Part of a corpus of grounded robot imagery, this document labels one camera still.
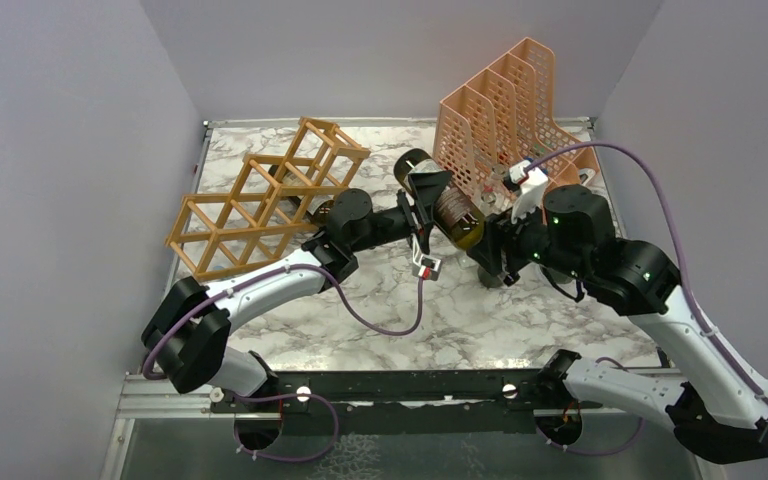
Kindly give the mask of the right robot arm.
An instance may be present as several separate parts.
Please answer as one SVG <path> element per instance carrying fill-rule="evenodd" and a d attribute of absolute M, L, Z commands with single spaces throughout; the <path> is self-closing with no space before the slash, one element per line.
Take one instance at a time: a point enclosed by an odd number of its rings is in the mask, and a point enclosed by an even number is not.
<path fill-rule="evenodd" d="M 510 212 L 491 215 L 468 255 L 507 285 L 530 264 L 572 278 L 579 296 L 628 318 L 682 373 L 679 380 L 640 376 L 561 349 L 537 377 L 545 404 L 589 401 L 623 410 L 663 426 L 715 464 L 768 457 L 768 380 L 751 372 L 690 305 L 679 268 L 663 250 L 616 235 L 604 197 L 568 185 L 521 220 Z"/>

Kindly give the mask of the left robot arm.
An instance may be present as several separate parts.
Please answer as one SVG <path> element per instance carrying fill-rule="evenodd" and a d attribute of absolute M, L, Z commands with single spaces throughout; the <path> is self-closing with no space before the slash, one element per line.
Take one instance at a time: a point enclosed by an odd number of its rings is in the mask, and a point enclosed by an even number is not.
<path fill-rule="evenodd" d="M 233 353 L 232 333 L 246 323 L 298 298 L 334 288 L 348 300 L 341 284 L 358 268 L 356 255 L 406 241 L 411 248 L 417 286 L 439 277 L 441 261 L 430 253 L 433 209 L 451 173 L 413 173 L 408 191 L 396 206 L 375 210 L 370 195 L 351 188 L 337 196 L 324 227 L 287 257 L 248 274 L 201 284 L 189 276 L 168 291 L 141 341 L 148 353 L 142 374 L 169 380 L 190 393 L 204 385 L 232 390 L 245 407 L 258 411 L 273 401 L 271 372 L 254 353 Z"/>

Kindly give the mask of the wooden wine rack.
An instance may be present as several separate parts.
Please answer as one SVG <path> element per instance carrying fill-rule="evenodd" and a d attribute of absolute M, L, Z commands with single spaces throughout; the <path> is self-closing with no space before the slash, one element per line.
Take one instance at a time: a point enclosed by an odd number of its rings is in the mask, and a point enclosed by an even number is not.
<path fill-rule="evenodd" d="M 338 124 L 302 117 L 285 152 L 243 155 L 229 191 L 183 196 L 165 243 L 200 282 L 274 263 L 295 237 L 314 231 L 303 219 L 310 200 L 346 190 L 370 154 Z M 277 178 L 268 173 L 272 165 Z M 285 185 L 287 171 L 304 186 Z M 296 195 L 304 199 L 298 212 L 286 199 Z"/>

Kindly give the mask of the clear round glass bottle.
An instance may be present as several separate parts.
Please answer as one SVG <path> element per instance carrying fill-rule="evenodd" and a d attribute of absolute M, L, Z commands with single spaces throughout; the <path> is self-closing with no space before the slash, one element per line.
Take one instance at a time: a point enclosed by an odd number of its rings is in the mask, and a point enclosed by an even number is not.
<path fill-rule="evenodd" d="M 559 287 L 563 290 L 575 290 L 580 284 L 576 277 L 567 275 L 562 271 L 538 265 L 538 278 L 549 287 Z"/>

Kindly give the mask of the dark wine bottle black neck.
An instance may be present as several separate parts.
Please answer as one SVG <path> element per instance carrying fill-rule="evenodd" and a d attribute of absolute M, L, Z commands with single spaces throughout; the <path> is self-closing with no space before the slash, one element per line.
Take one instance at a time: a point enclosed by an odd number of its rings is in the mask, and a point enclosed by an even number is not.
<path fill-rule="evenodd" d="M 507 270 L 503 262 L 479 262 L 477 278 L 487 289 L 506 287 Z"/>

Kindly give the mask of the green wine bottle white label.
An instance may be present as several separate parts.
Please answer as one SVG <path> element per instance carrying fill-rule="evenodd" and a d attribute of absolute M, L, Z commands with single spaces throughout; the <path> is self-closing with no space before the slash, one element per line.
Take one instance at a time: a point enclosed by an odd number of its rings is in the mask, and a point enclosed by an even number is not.
<path fill-rule="evenodd" d="M 272 165 L 269 167 L 268 173 L 277 178 L 276 174 L 278 170 L 278 165 Z M 304 182 L 291 171 L 287 171 L 285 173 L 282 182 L 287 186 L 304 186 Z M 295 212 L 300 210 L 301 204 L 304 200 L 302 196 L 298 195 L 289 196 L 286 197 L 286 199 L 290 202 L 290 204 L 293 205 Z M 303 219 L 309 221 L 318 228 L 323 227 L 327 223 L 327 215 L 333 205 L 334 199 L 332 195 L 316 195 L 310 200 L 307 207 L 305 208 Z"/>

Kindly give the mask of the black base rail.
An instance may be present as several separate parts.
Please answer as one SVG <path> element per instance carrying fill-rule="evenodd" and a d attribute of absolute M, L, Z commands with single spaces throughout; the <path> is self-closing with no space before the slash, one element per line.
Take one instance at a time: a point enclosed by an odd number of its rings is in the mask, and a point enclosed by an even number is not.
<path fill-rule="evenodd" d="M 572 397 L 539 370 L 281 371 L 250 399 L 227 389 L 210 411 L 246 433 L 326 436 L 524 433 Z"/>

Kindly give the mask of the orange plastic file organizer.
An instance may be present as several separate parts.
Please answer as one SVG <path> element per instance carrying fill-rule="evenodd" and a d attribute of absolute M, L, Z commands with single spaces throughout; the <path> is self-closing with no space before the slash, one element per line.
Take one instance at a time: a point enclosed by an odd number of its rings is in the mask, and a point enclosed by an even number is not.
<path fill-rule="evenodd" d="M 485 212 L 481 191 L 491 167 L 539 159 L 577 143 L 553 116 L 555 55 L 526 37 L 439 103 L 434 160 L 452 171 L 455 184 Z"/>

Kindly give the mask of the green wine bottle silver neck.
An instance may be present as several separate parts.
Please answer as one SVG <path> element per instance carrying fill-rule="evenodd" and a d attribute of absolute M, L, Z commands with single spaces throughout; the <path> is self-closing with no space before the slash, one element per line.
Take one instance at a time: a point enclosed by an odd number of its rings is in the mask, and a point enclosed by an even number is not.
<path fill-rule="evenodd" d="M 444 171 L 425 150 L 413 148 L 398 158 L 393 174 L 400 185 L 412 193 L 409 174 Z M 434 204 L 434 221 L 443 234 L 460 250 L 479 243 L 484 234 L 485 215 L 473 201 L 450 180 Z"/>

